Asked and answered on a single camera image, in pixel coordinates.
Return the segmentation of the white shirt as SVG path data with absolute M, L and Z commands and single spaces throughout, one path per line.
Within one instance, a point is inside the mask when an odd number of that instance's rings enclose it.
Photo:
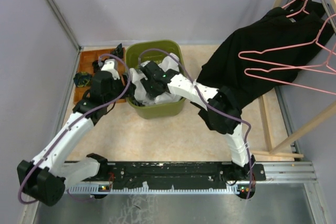
M 136 106 L 153 106 L 179 101 L 182 97 L 171 94 L 167 82 L 180 73 L 180 59 L 174 53 L 165 56 L 160 63 L 151 60 L 130 68 L 130 101 Z

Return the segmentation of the black shirt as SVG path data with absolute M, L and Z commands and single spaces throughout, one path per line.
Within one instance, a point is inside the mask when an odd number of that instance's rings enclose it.
M 241 108 L 267 93 L 277 83 L 293 82 L 298 69 L 281 65 L 307 65 L 334 34 L 323 21 L 325 9 L 312 0 L 296 0 L 288 8 L 271 9 L 259 21 L 234 31 L 202 66 L 197 82 L 228 87 Z

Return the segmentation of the pink hanger of white shirt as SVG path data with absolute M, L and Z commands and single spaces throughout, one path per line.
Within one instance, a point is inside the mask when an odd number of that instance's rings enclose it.
M 242 54 L 243 57 L 253 58 L 253 59 L 261 59 L 265 61 L 273 61 L 278 63 L 285 63 L 293 66 L 299 65 L 309 65 L 308 63 L 315 57 L 317 54 L 325 49 L 321 49 L 321 46 L 325 46 L 325 44 L 321 40 L 321 36 L 325 34 L 326 27 L 331 25 L 331 21 L 335 18 L 335 14 L 329 16 L 326 20 L 323 21 L 323 24 L 319 26 L 319 30 L 314 33 L 314 37 L 308 42 L 304 42 L 301 44 L 289 45 L 295 46 L 293 49 L 285 49 L 282 51 L 273 51 L 267 52 L 263 55 L 258 54 Z M 267 65 L 262 65 L 260 63 L 253 62 L 254 64 L 248 67 L 261 67 L 267 68 Z

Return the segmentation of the pink hanger of grey shirt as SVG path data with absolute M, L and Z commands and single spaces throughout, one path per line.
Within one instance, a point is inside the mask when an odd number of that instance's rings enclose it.
M 267 52 L 273 52 L 273 51 L 282 51 L 285 49 L 293 49 L 295 46 L 287 46 L 287 47 L 279 47 L 279 48 L 272 48 L 272 49 L 266 49 L 264 51 L 242 51 L 238 54 L 239 58 L 242 60 L 252 61 L 256 63 L 260 63 L 262 65 L 267 65 L 267 68 L 261 68 L 261 67 L 248 67 L 244 70 L 244 74 L 261 80 L 271 81 L 279 84 L 285 84 L 285 85 L 291 85 L 295 87 L 301 87 L 309 90 L 314 90 L 326 94 L 335 95 L 335 92 L 322 90 L 310 86 L 305 86 L 302 84 L 294 83 L 297 75 L 301 71 L 310 71 L 310 72 L 317 72 L 317 73 L 323 73 L 328 75 L 335 75 L 335 69 L 330 66 L 330 61 L 333 56 L 335 56 L 335 48 L 332 50 L 329 50 L 328 48 L 321 46 L 321 49 L 325 49 L 329 54 L 326 58 L 326 60 L 319 64 L 319 65 L 299 65 L 299 66 L 293 66 L 285 63 L 278 63 L 273 61 L 265 61 L 261 59 L 253 59 L 253 58 L 246 58 L 243 57 L 242 54 L 258 54 L 263 55 Z

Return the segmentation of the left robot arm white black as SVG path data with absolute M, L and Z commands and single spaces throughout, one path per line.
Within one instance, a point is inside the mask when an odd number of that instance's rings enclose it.
M 95 74 L 89 97 L 76 104 L 56 136 L 31 161 L 18 164 L 17 198 L 21 204 L 40 201 L 53 206 L 70 187 L 105 170 L 107 160 L 97 154 L 89 154 L 66 168 L 63 164 L 86 133 L 108 113 L 107 107 L 126 94 L 130 84 L 130 81 L 123 83 L 115 69 L 102 69 Z

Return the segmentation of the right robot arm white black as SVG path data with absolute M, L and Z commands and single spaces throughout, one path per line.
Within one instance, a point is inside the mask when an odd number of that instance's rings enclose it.
M 145 75 L 141 83 L 149 95 L 156 97 L 164 92 L 179 95 L 203 109 L 210 129 L 227 136 L 232 163 L 240 176 L 252 175 L 255 159 L 247 143 L 251 124 L 242 119 L 240 105 L 229 88 L 204 86 L 176 70 L 163 71 L 154 61 L 139 67 Z

